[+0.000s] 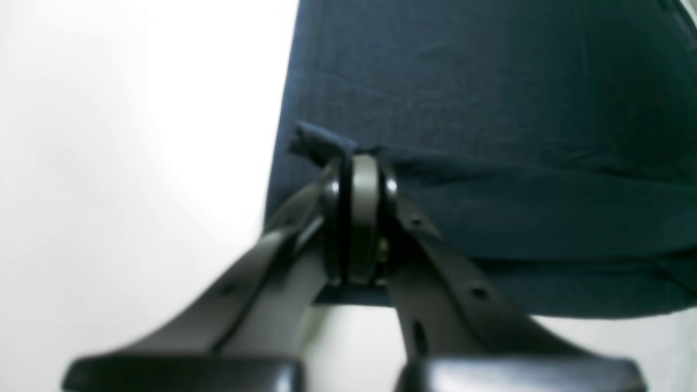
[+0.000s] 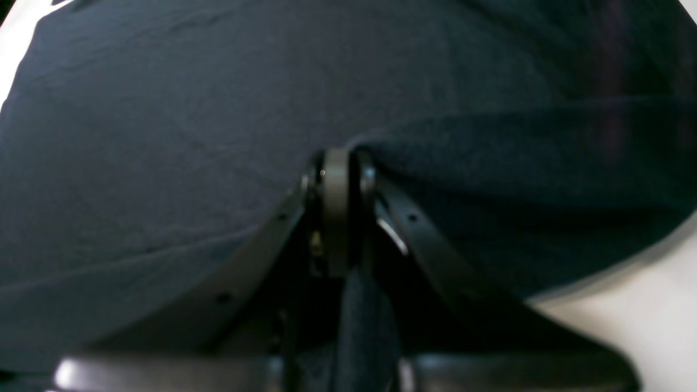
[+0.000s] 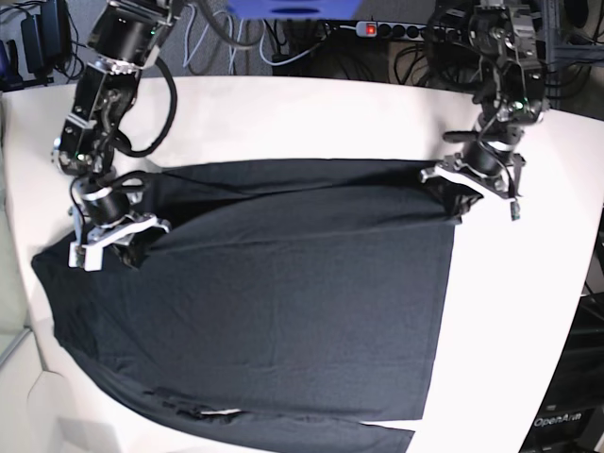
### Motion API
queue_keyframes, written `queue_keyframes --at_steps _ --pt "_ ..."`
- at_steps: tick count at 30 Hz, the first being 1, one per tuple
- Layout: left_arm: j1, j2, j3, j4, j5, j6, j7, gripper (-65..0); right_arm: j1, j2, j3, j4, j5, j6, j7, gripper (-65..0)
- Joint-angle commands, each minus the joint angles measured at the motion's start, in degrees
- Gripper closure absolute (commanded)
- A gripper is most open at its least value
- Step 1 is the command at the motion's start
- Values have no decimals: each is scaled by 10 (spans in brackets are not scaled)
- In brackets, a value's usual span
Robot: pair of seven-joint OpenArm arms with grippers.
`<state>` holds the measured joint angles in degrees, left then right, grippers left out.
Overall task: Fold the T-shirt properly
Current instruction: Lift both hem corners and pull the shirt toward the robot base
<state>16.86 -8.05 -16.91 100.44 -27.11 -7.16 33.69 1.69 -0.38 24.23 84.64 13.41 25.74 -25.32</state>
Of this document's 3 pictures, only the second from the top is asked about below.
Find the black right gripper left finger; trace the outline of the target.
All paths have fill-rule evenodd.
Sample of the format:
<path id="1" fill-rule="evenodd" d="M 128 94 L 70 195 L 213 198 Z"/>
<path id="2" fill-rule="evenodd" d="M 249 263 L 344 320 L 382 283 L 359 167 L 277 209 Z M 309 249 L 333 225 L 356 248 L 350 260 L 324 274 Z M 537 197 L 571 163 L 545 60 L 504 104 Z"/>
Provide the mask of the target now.
<path id="1" fill-rule="evenodd" d="M 67 354 L 60 391 L 296 391 L 326 152 L 218 270 L 139 322 Z"/>

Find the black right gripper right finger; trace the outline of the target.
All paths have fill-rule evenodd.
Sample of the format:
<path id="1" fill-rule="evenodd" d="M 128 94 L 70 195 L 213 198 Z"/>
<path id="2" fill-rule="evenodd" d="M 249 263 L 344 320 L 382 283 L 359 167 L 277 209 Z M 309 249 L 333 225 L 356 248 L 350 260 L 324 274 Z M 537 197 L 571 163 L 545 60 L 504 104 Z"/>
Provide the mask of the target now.
<path id="1" fill-rule="evenodd" d="M 462 255 L 420 206 L 354 154 L 364 268 L 388 296 L 401 354 L 390 391 L 637 391 L 628 360 L 553 322 Z"/>

